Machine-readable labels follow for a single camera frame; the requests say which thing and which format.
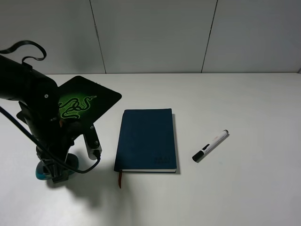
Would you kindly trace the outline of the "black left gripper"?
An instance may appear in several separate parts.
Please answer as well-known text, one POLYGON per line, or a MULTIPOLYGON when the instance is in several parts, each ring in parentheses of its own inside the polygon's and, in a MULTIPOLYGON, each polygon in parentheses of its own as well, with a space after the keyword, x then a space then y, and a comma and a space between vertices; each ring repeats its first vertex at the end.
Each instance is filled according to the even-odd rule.
MULTIPOLYGON (((54 161, 55 165, 72 170, 82 171, 67 165, 66 158, 69 149, 74 145, 74 139, 82 133, 81 124, 77 121, 65 124, 61 121, 58 101, 19 101, 21 111, 17 118, 29 127, 26 135, 36 144, 36 152, 40 161, 54 161)), ((62 171, 52 178, 53 183, 69 179, 69 172, 62 171)))

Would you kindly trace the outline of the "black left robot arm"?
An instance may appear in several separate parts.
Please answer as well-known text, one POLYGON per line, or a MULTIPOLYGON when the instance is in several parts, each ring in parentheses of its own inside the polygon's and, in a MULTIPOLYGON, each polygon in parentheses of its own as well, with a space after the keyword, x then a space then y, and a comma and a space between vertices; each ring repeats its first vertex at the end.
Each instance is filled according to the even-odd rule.
POLYGON ((3 108, 0 111, 36 144, 40 159, 37 178, 51 179, 54 183, 68 180, 79 166, 78 158, 69 153, 69 148, 82 132, 82 126, 79 120, 61 118, 56 82, 30 65, 1 56, 0 97, 19 102, 21 111, 17 116, 25 121, 27 129, 3 108))

